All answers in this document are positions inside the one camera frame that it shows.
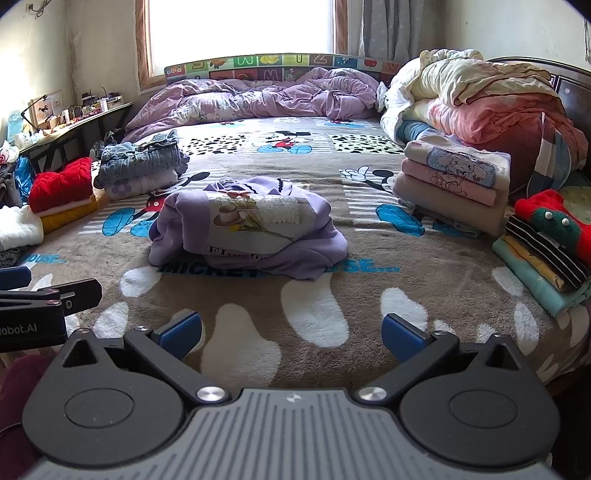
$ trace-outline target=yellow clothing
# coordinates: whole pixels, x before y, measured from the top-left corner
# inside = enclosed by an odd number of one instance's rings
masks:
[[[548,280],[552,286],[558,291],[570,291],[570,287],[564,282],[564,279],[559,277],[554,271],[540,258],[530,253],[519,240],[511,235],[503,236],[503,240],[515,251],[523,257],[532,267],[534,267],[542,277]]]
[[[65,212],[55,213],[53,215],[48,215],[46,217],[42,217],[41,221],[43,222],[43,232],[47,235],[58,228],[61,228],[68,223],[75,222],[79,218],[82,218],[92,212],[95,212],[98,208],[96,203],[96,198],[93,195],[90,198],[90,203],[87,205],[82,205],[76,208],[72,208],[71,210],[66,210]]]

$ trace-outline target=teal clothing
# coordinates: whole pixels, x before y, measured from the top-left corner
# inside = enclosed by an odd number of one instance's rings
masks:
[[[556,290],[552,284],[546,280],[540,273],[532,267],[524,258],[517,258],[509,245],[498,238],[492,244],[493,251],[502,258],[511,271],[521,280],[540,305],[556,318],[569,308],[580,304],[591,296],[591,282],[587,280],[574,292],[561,293]]]

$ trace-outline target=folded purple sweatshirt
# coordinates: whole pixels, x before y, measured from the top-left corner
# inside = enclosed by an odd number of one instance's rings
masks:
[[[347,256],[330,204],[290,181],[222,180],[169,195],[150,227],[150,263],[183,250],[216,268],[246,268],[315,279]]]

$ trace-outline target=cream blanket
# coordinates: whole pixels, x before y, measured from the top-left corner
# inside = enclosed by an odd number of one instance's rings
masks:
[[[529,63],[492,63],[471,49],[425,50],[392,79],[381,102],[387,109],[381,125],[392,140],[403,144],[396,138],[396,131],[405,112],[417,101],[439,98],[443,105],[459,106],[479,98],[516,93],[558,97],[550,85],[549,72]]]

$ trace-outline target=purple comforter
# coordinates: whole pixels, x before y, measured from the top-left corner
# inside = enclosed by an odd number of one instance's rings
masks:
[[[275,116],[367,118],[378,81],[353,69],[312,69],[295,82],[181,80],[154,95],[127,124],[124,141],[182,125]]]

